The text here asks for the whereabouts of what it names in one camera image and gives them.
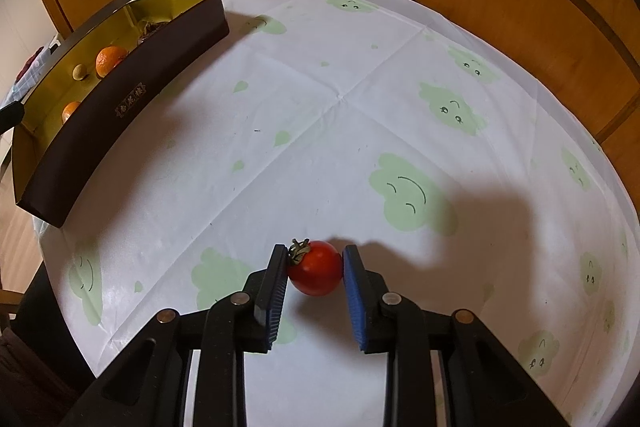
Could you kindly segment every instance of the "orange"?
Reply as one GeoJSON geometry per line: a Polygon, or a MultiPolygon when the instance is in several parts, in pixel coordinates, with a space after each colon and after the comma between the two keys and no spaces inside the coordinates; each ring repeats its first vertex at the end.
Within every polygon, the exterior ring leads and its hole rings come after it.
{"type": "Polygon", "coordinates": [[[80,102],[70,102],[65,105],[65,108],[62,110],[62,123],[65,123],[69,119],[79,105],[80,102]]]}
{"type": "Polygon", "coordinates": [[[124,60],[129,54],[120,46],[108,46],[95,57],[95,72],[100,78],[107,76],[113,68],[124,60]]]}

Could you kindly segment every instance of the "blue gripper pad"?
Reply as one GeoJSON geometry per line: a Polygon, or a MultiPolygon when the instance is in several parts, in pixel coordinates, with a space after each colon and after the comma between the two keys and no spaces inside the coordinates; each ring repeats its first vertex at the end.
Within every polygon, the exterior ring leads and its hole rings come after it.
{"type": "Polygon", "coordinates": [[[363,295],[367,292],[369,284],[367,273],[362,265],[360,254],[355,245],[348,245],[342,252],[344,263],[344,289],[347,293],[349,315],[351,317],[351,328],[360,349],[364,351],[367,347],[367,309],[363,295]]]}
{"type": "Polygon", "coordinates": [[[258,322],[264,325],[265,342],[269,349],[278,336],[284,294],[287,290],[288,262],[287,247],[276,245],[255,299],[254,315],[258,322]]]}

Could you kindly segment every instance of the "tomato stem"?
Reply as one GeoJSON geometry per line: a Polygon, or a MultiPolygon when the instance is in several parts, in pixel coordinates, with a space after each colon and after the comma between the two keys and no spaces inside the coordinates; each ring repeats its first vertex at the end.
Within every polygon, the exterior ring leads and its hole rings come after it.
{"type": "Polygon", "coordinates": [[[302,243],[299,243],[297,240],[292,239],[292,242],[293,245],[289,247],[289,260],[291,264],[300,264],[305,254],[311,251],[309,240],[307,238],[302,243]]]}

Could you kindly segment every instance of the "table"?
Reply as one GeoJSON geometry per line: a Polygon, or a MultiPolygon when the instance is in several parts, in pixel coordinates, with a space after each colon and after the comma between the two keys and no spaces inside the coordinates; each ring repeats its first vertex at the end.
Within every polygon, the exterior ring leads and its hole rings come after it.
{"type": "MultiPolygon", "coordinates": [[[[230,35],[122,134],[65,226],[38,227],[90,367],[310,237],[356,243],[425,309],[472,309],[572,425],[602,423],[640,368],[640,230],[584,127],[409,0],[223,1],[230,35]]],[[[289,286],[273,351],[246,356],[249,425],[381,425],[384,374],[342,288],[289,286]]]]}

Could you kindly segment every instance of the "cherry tomato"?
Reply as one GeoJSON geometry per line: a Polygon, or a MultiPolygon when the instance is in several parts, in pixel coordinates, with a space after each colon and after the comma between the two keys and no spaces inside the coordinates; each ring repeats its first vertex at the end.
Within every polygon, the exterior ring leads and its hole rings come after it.
{"type": "Polygon", "coordinates": [[[324,241],[294,239],[293,243],[287,269],[293,286],[316,297],[331,293],[342,279],[342,256],[324,241]]]}

